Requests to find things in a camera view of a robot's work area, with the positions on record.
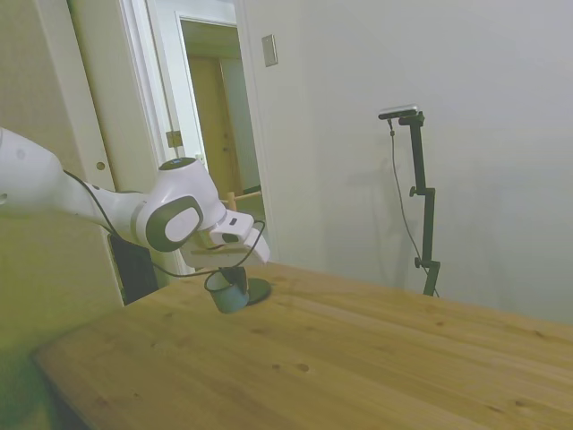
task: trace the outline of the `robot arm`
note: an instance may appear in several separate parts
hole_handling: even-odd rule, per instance
[[[53,153],[0,128],[0,216],[39,211],[81,217],[160,252],[181,249],[191,267],[231,267],[248,253],[244,265],[269,259],[264,239],[256,240],[252,217],[225,208],[195,159],[161,166],[149,194],[113,193],[66,174]]]

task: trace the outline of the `camera stand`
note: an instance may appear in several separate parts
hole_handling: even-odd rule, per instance
[[[410,137],[412,139],[412,155],[414,156],[415,186],[410,189],[410,197],[414,195],[424,196],[423,206],[423,239],[422,239],[422,260],[417,256],[414,259],[415,267],[422,266],[427,270],[426,284],[423,293],[426,296],[433,296],[436,290],[436,281],[440,272],[440,262],[432,259],[433,245],[433,213],[436,198],[436,189],[426,187],[426,176],[423,167],[422,150],[422,127],[423,112],[415,116],[405,116],[398,119],[400,125],[410,127]]]

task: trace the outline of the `wood grain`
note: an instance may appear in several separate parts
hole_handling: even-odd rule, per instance
[[[573,428],[573,328],[276,264],[220,314],[180,281],[41,349],[97,430]]]

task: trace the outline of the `door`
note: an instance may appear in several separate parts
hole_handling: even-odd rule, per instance
[[[167,147],[167,132],[178,125],[171,124],[165,106],[168,100],[145,0],[67,3],[115,185],[119,191],[147,193],[156,182],[158,167],[183,154]],[[151,255],[168,271],[191,272],[178,251]],[[156,276],[161,286],[172,280],[159,271]]]
[[[235,7],[229,0],[145,0],[154,45],[157,48],[161,85],[172,129],[181,132],[186,157],[206,155],[195,106],[195,95],[181,20],[235,25]]]
[[[209,173],[221,199],[227,198],[229,192],[241,194],[243,186],[221,64],[217,58],[192,56],[189,66]]]

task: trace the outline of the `doorway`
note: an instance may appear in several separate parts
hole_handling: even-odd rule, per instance
[[[203,148],[219,198],[264,219],[239,36],[235,26],[181,20]]]

